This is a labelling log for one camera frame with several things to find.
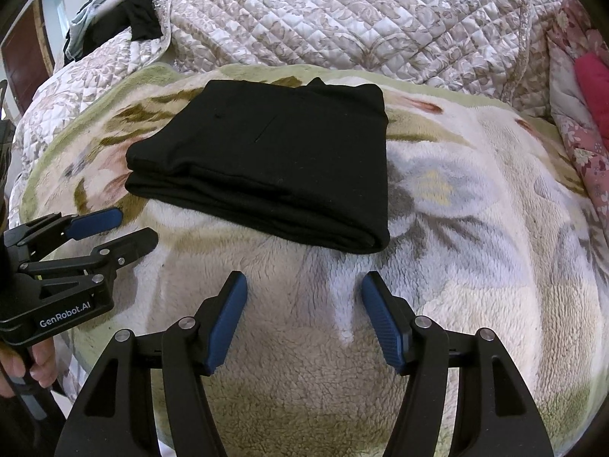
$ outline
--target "pink floral fabric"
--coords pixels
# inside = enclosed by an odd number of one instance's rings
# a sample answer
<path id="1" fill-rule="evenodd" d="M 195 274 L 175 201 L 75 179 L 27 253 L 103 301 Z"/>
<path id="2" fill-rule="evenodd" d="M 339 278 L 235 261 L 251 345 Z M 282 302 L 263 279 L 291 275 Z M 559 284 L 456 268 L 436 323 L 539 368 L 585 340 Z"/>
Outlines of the pink floral fabric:
<path id="1" fill-rule="evenodd" d="M 547 40 L 552 117 L 609 240 L 609 152 L 586 105 L 575 73 L 575 60 L 590 52 L 609 66 L 609 48 L 578 0 L 564 0 L 547 33 Z"/>

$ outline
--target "floral blanket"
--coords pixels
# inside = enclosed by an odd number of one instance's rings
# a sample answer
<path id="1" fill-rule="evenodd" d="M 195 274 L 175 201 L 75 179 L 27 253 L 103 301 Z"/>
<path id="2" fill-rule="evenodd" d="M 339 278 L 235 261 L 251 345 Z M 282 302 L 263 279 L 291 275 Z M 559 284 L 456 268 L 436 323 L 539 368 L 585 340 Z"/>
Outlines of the floral blanket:
<path id="1" fill-rule="evenodd" d="M 290 87 L 315 77 L 383 90 L 391 233 L 384 251 L 355 256 L 295 244 L 125 191 L 127 148 L 165 126 L 207 81 Z M 602 225 L 556 127 L 504 103 L 313 66 L 230 65 L 180 75 L 153 65 L 57 136 L 30 176 L 21 218 L 110 205 L 123 209 L 119 229 L 69 242 L 54 257 L 88 254 L 142 227 L 154 228 L 159 244 L 119 272 L 111 313 L 65 335 L 67 362 L 90 369 L 118 329 L 165 329 L 241 270 L 248 303 L 225 364 L 204 379 L 228 455 L 382 455 L 406 380 L 386 366 L 359 298 L 370 270 L 445 328 L 497 331 L 556 455 L 577 440 L 607 393 Z M 64 381 L 75 395 L 81 380 L 67 374 Z M 170 443 L 158 377 L 154 385 L 159 433 Z M 450 447 L 457 388 L 452 372 L 438 457 Z"/>
<path id="2" fill-rule="evenodd" d="M 609 238 L 609 152 L 575 73 L 575 60 L 590 51 L 609 66 L 609 48 L 578 0 L 564 0 L 547 41 L 552 117 Z"/>

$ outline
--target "folded black cloth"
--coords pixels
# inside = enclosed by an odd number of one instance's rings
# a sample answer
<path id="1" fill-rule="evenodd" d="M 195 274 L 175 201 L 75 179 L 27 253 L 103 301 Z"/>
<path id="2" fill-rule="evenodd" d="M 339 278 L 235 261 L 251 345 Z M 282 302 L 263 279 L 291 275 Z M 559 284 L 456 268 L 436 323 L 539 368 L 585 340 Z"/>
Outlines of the folded black cloth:
<path id="1" fill-rule="evenodd" d="M 375 253 L 389 243 L 387 124 L 376 85 L 210 81 L 128 149 L 125 187 L 290 241 Z"/>

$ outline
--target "finger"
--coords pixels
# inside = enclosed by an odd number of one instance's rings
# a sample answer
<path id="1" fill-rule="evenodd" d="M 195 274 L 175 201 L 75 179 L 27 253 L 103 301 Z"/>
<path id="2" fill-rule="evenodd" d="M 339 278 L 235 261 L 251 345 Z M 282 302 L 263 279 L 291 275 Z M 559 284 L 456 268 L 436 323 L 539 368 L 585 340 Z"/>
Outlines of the finger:
<path id="1" fill-rule="evenodd" d="M 57 379 L 57 370 L 54 370 L 53 372 L 51 372 L 49 375 L 47 375 L 45 378 L 43 378 L 42 380 L 39 381 L 40 386 L 42 388 L 48 388 L 50 387 L 53 383 L 55 383 L 55 380 Z"/>
<path id="2" fill-rule="evenodd" d="M 30 374 L 32 378 L 36 381 L 43 380 L 44 378 L 52 375 L 57 371 L 57 366 L 55 363 L 55 358 L 51 358 L 47 360 L 42 366 L 35 364 L 32 369 L 30 369 Z"/>
<path id="3" fill-rule="evenodd" d="M 23 377 L 26 373 L 26 367 L 16 352 L 4 344 L 0 344 L 0 363 L 2 363 L 2 367 L 8 376 L 20 375 Z M 0 374 L 0 396 L 4 398 L 14 396 L 13 389 L 2 374 Z"/>
<path id="4" fill-rule="evenodd" d="M 14 396 L 13 389 L 4 379 L 4 376 L 0 373 L 0 396 L 4 398 L 10 398 Z"/>
<path id="5" fill-rule="evenodd" d="M 49 359 L 55 360 L 55 343 L 53 338 L 47 338 L 47 340 L 43 340 L 33 346 L 32 357 L 34 362 L 39 366 L 45 364 Z"/>
<path id="6" fill-rule="evenodd" d="M 0 344 L 0 363 L 8 376 L 23 378 L 26 375 L 26 366 L 19 354 L 4 344 Z"/>

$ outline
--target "bed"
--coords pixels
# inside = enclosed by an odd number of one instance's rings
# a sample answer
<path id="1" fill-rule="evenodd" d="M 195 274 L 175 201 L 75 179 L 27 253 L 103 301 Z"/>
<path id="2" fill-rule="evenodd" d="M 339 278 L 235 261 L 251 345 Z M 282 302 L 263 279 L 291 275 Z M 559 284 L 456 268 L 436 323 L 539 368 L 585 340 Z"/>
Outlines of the bed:
<path id="1" fill-rule="evenodd" d="M 72 398 L 77 394 L 116 329 L 128 326 L 142 334 L 166 328 L 196 301 L 214 294 L 228 269 L 242 268 L 258 277 L 250 320 L 236 337 L 237 354 L 206 384 L 230 455 L 284 455 L 280 445 L 285 441 L 297 455 L 380 455 L 404 384 L 383 366 L 361 305 L 353 301 L 358 273 L 377 267 L 418 311 L 444 327 L 495 328 L 540 406 L 556 455 L 566 455 L 607 395 L 609 250 L 598 201 L 589 198 L 590 188 L 579 177 L 568 146 L 565 150 L 562 132 L 543 120 L 555 111 L 546 32 L 563 1 L 157 0 L 161 39 L 132 43 L 126 30 L 82 62 L 58 70 L 39 88 L 18 126 L 24 172 L 11 195 L 11 225 L 43 210 L 92 211 L 118 203 L 128 210 L 119 232 L 150 221 L 166 229 L 156 256 L 117 282 L 115 312 L 65 335 L 66 392 Z M 149 66 L 168 50 L 175 56 L 172 69 Z M 427 229 L 431 217 L 444 218 L 448 227 L 428 235 L 440 235 L 441 241 L 442 235 L 461 232 L 482 242 L 482 256 L 471 254 L 471 242 L 462 253 L 446 254 L 461 268 L 445 270 L 445 280 L 429 288 L 424 283 L 430 262 L 442 259 L 443 251 L 411 267 L 398 264 L 412 252 L 403 245 L 375 262 L 286 250 L 273 239 L 257 240 L 261 237 L 194 212 L 154 201 L 126 203 L 123 141 L 111 143 L 113 150 L 96 151 L 94 163 L 87 161 L 101 133 L 115 139 L 128 134 L 133 142 L 162 126 L 125 120 L 130 108 L 148 108 L 150 97 L 171 97 L 169 110 L 163 110 L 167 120 L 188 101 L 180 91 L 200 91 L 212 78 L 290 86 L 315 76 L 348 85 L 373 82 L 383 89 L 395 120 L 388 138 L 388 153 L 398 167 L 390 180 L 394 195 L 414 201 L 413 221 L 427 222 Z M 120 125 L 117 118 L 123 119 Z M 486 141 L 476 140 L 476 134 Z M 474 148 L 483 155 L 464 178 L 467 153 Z M 421 168 L 429 167 L 434 156 L 440 175 Z M 492 183 L 481 175 L 483 161 L 496 167 Z M 88 175 L 102 172 L 97 183 Z M 532 185 L 528 174 L 537 177 Z M 407 175 L 432 177 L 433 187 L 448 183 L 465 202 L 439 215 L 435 206 L 416 199 Z M 438 176 L 448 178 L 438 182 Z M 489 199 L 494 193 L 489 184 L 499 187 L 495 200 Z M 502 204 L 513 209 L 512 216 L 498 209 Z M 553 215 L 548 226 L 544 211 Z M 406 213 L 397 204 L 396 242 L 398 221 L 408 221 Z M 172 221 L 197 238 L 172 241 Z M 469 227 L 472 221 L 475 230 Z M 503 233 L 489 230 L 495 227 Z M 510 242 L 509 251 L 494 246 L 497 235 L 500 242 Z M 256 246 L 263 248 L 258 256 Z M 85 247 L 72 245 L 63 252 L 87 253 Z M 503 264 L 498 256 L 505 257 Z M 493 272 L 478 276 L 468 267 L 467 262 L 480 260 Z M 281 272 L 271 271 L 278 266 Z M 424 292 L 403 287 L 404 275 L 395 271 L 400 267 Z M 290 269 L 297 272 L 290 275 L 285 271 Z M 205 287 L 175 280 L 188 270 L 205 276 Z M 162 284 L 150 281 L 151 276 L 162 276 Z M 279 301 L 283 310 L 273 309 L 268 303 L 273 294 L 287 290 L 293 295 Z M 467 314 L 456 316 L 455 310 Z M 279 325 L 273 325 L 269 311 L 281 318 Z M 300 354 L 291 355 L 294 349 Z M 438 455 L 445 455 L 450 440 L 454 382 Z M 263 388 L 255 389 L 257 384 Z M 366 404 L 362 393 L 376 396 L 383 407 Z M 301 406 L 297 400 L 304 396 L 309 403 Z M 240 410 L 255 415 L 255 421 L 242 421 Z M 275 412 L 281 417 L 271 417 Z M 162 415 L 158 422 L 161 439 L 169 443 Z M 293 434 L 295 422 L 308 430 Z"/>

